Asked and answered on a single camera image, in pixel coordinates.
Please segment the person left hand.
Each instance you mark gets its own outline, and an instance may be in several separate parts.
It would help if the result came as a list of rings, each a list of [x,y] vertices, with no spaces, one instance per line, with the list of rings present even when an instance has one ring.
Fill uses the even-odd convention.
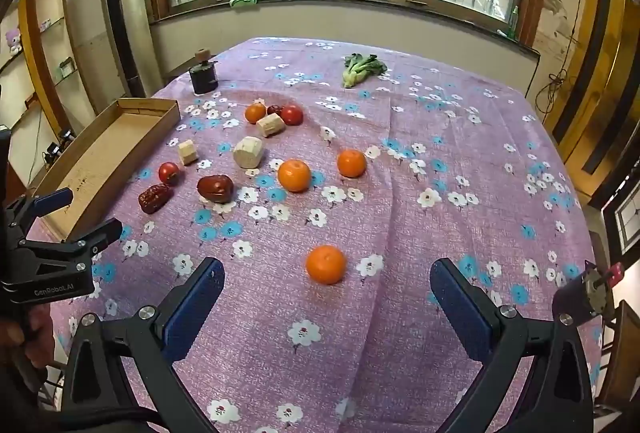
[[[44,368],[54,359],[55,338],[51,318],[51,305],[33,307],[28,314],[29,332],[25,335],[18,323],[2,318],[1,346],[24,347],[26,357],[36,368]]]

